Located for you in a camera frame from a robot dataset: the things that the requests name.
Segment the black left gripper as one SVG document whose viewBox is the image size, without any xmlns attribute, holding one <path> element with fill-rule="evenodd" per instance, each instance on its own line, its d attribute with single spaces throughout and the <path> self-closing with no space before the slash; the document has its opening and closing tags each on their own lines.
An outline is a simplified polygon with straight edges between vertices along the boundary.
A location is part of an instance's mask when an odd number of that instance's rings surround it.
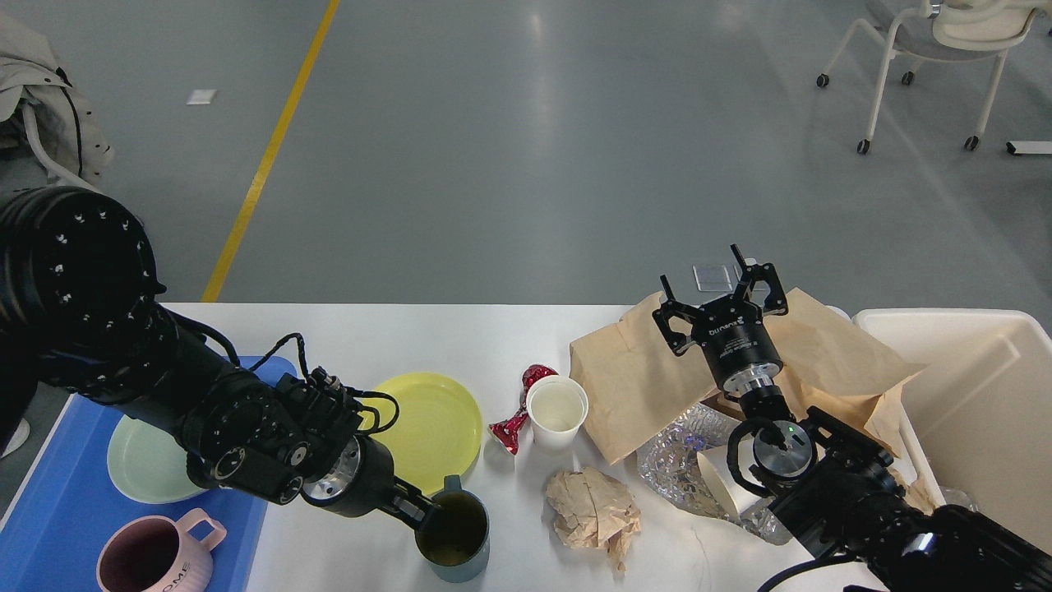
<svg viewBox="0 0 1052 592">
<path fill-rule="evenodd" d="M 367 436 L 355 436 L 330 472 L 305 483 L 301 498 L 348 518 L 381 510 L 411 530 L 420 530 L 436 508 L 420 488 L 394 477 L 391 454 Z"/>
</svg>

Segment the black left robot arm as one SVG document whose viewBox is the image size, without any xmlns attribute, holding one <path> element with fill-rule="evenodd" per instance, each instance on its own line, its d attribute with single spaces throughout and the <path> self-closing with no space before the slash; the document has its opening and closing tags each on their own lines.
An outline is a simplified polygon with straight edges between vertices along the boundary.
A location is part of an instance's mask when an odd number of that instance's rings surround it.
<svg viewBox="0 0 1052 592">
<path fill-rule="evenodd" d="M 380 510 L 413 530 L 434 502 L 394 476 L 373 435 L 375 392 L 308 370 L 274 386 L 214 327 L 173 313 L 143 225 L 82 187 L 2 199 L 2 379 L 26 402 L 37 382 L 64 387 L 167 433 L 199 488 L 309 505 L 345 517 Z"/>
</svg>

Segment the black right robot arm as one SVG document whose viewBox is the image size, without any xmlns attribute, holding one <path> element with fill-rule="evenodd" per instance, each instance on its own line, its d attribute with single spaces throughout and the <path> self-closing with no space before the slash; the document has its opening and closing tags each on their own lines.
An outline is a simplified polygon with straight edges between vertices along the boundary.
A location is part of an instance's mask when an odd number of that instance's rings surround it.
<svg viewBox="0 0 1052 592">
<path fill-rule="evenodd" d="M 740 273 L 731 293 L 689 306 L 663 281 L 653 320 L 677 356 L 697 345 L 720 392 L 741 406 L 745 419 L 727 450 L 732 479 L 767 499 L 811 555 L 762 590 L 863 562 L 890 591 L 1048 591 L 1050 556 L 1039 548 L 964 506 L 920 512 L 892 479 L 891 454 L 877 441 L 816 407 L 793 416 L 775 383 L 784 363 L 764 325 L 788 313 L 787 295 L 773 265 L 732 252 Z"/>
</svg>

